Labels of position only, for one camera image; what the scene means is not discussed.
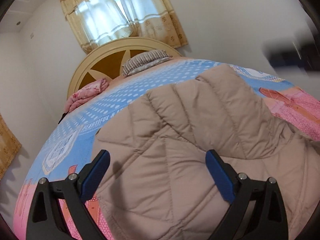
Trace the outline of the blue and pink bedspread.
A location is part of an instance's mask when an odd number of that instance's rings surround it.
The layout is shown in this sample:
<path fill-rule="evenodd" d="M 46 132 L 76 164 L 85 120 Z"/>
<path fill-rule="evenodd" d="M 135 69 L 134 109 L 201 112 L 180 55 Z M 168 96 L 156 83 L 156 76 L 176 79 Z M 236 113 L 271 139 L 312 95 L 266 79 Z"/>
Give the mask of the blue and pink bedspread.
<path fill-rule="evenodd" d="M 99 96 L 67 115 L 50 135 L 31 166 L 16 202 L 13 231 L 25 239 L 31 200 L 37 182 L 66 178 L 90 161 L 96 132 L 115 114 L 148 90 L 194 79 L 217 63 L 210 60 L 176 57 L 130 77 L 118 77 Z M 271 112 L 292 123 L 313 139 L 319 138 L 319 101 L 279 77 L 250 68 L 234 70 L 266 102 Z"/>

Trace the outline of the cream wooden headboard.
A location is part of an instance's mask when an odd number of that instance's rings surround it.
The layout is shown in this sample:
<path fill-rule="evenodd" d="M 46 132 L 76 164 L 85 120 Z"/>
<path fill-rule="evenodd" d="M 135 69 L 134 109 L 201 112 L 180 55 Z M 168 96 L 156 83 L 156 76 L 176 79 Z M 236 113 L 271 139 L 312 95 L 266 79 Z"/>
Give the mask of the cream wooden headboard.
<path fill-rule="evenodd" d="M 123 64 L 127 60 L 155 49 L 164 50 L 173 57 L 182 56 L 171 46 L 151 38 L 128 37 L 100 46 L 90 52 L 74 72 L 67 96 L 98 79 L 106 78 L 111 82 L 121 76 Z"/>

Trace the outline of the beige quilted puffer jacket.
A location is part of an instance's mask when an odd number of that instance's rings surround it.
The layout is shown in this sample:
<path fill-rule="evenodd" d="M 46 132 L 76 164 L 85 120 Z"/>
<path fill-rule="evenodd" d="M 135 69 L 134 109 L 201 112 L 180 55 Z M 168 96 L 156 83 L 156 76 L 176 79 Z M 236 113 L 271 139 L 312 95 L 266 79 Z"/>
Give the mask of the beige quilted puffer jacket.
<path fill-rule="evenodd" d="M 115 239 L 207 239 L 229 205 L 205 164 L 215 150 L 249 178 L 274 177 L 289 239 L 319 202 L 319 101 L 300 89 L 262 96 L 226 64 L 154 88 L 96 134 L 111 165 L 98 189 Z"/>

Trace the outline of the black item beside bed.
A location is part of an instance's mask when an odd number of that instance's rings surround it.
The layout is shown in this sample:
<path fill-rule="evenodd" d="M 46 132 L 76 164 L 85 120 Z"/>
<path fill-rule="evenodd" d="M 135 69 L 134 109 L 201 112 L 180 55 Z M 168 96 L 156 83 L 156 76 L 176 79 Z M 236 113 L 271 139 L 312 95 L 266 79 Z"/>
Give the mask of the black item beside bed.
<path fill-rule="evenodd" d="M 58 124 L 60 124 L 60 122 L 66 117 L 67 114 L 68 114 L 68 112 L 67 113 L 63 113 L 63 115 L 61 116 L 61 119 L 59 120 Z"/>

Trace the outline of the striped pillow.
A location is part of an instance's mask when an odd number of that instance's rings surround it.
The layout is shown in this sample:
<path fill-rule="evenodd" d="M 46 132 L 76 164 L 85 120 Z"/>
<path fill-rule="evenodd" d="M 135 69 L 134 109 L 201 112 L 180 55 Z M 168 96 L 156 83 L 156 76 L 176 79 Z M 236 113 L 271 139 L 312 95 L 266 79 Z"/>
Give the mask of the striped pillow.
<path fill-rule="evenodd" d="M 172 56 L 164 50 L 151 50 L 140 53 L 123 64 L 122 76 L 131 76 L 171 60 Z"/>

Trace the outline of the beige curtain behind headboard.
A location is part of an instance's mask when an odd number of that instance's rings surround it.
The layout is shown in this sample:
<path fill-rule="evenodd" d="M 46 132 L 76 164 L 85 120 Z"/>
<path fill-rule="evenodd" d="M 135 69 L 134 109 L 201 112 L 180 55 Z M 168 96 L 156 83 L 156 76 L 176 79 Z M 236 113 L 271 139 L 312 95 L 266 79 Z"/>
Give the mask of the beige curtain behind headboard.
<path fill-rule="evenodd" d="M 127 37 L 161 41 L 172 48 L 188 44 L 169 0 L 60 0 L 81 49 L 94 49 Z"/>

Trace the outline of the beige curtain on side window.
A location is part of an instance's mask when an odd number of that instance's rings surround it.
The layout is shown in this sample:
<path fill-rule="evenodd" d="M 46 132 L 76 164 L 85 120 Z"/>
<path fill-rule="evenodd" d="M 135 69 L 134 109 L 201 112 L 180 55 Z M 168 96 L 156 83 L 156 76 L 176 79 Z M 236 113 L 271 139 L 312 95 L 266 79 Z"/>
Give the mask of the beige curtain on side window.
<path fill-rule="evenodd" d="M 22 144 L 0 115 L 0 178 L 2 179 L 21 149 Z"/>

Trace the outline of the folded pink floral blanket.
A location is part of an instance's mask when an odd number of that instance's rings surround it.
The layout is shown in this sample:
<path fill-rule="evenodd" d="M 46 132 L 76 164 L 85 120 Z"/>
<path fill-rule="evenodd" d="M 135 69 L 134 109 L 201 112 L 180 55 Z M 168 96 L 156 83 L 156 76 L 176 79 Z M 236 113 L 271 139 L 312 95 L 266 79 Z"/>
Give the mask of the folded pink floral blanket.
<path fill-rule="evenodd" d="M 101 94 L 109 86 L 108 81 L 103 78 L 89 83 L 68 97 L 63 108 L 64 113 L 71 113 L 81 105 Z"/>

